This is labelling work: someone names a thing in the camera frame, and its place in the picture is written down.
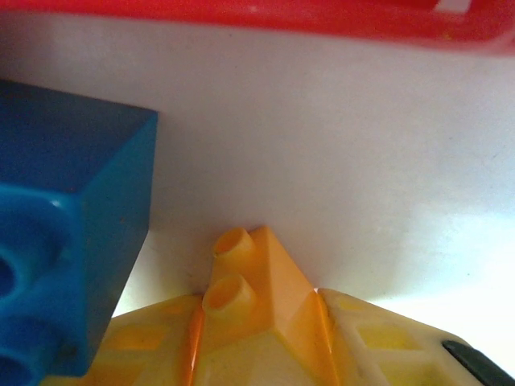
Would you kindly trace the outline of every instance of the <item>blue building block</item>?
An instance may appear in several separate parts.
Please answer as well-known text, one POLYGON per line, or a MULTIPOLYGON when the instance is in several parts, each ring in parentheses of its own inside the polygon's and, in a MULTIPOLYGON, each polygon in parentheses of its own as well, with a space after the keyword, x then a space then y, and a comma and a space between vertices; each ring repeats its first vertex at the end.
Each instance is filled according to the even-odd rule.
POLYGON ((156 124, 0 80, 0 386, 88 370, 148 231, 156 124))

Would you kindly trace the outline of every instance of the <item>white surface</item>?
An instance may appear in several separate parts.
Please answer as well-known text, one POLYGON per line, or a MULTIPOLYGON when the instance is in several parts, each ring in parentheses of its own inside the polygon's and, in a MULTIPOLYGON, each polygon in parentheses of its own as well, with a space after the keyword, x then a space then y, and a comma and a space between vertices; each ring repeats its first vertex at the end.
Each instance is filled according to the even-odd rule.
POLYGON ((162 113, 152 229, 117 312, 203 290, 216 236, 269 224, 317 286, 515 374, 515 59, 1 14, 0 76, 162 113))

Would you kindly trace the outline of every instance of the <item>yellow plastic piece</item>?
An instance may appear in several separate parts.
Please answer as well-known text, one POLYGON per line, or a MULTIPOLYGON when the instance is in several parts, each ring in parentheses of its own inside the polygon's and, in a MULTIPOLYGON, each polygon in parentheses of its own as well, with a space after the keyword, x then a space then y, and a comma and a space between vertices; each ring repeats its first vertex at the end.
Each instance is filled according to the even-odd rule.
POLYGON ((336 325, 341 384, 481 386, 442 347, 444 340, 466 344, 457 336, 332 289, 319 293, 336 325))
POLYGON ((203 298, 114 318, 88 374, 42 386, 481 386, 464 341, 331 289, 315 291, 268 228, 214 245, 203 298))
POLYGON ((334 385, 321 297, 269 228, 215 244, 194 385, 334 385))
POLYGON ((186 384, 192 372, 192 315, 199 296, 182 296, 111 320, 86 376, 49 376, 40 386, 186 384))

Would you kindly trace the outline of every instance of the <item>toy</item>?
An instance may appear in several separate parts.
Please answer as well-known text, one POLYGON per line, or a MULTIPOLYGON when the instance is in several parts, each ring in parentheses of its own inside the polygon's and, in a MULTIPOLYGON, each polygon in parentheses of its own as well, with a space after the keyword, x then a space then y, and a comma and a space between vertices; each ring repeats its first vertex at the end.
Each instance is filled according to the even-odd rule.
POLYGON ((0 385, 84 375, 146 237, 157 114, 0 81, 0 385))
POLYGON ((315 32, 438 49, 513 54, 511 0, 0 0, 0 10, 104 14, 315 32))
POLYGON ((202 300, 114 318, 87 376, 41 386, 515 385, 454 335, 314 291, 269 228, 225 233, 214 256, 202 300))

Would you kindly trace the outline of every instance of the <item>red plastic object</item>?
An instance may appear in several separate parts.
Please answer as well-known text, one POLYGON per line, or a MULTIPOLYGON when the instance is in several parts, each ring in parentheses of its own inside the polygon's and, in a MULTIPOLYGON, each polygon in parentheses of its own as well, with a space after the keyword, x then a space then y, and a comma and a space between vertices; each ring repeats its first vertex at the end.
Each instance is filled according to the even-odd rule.
POLYGON ((103 14, 352 36, 461 51, 515 53, 515 2, 472 0, 0 0, 0 10, 103 14))

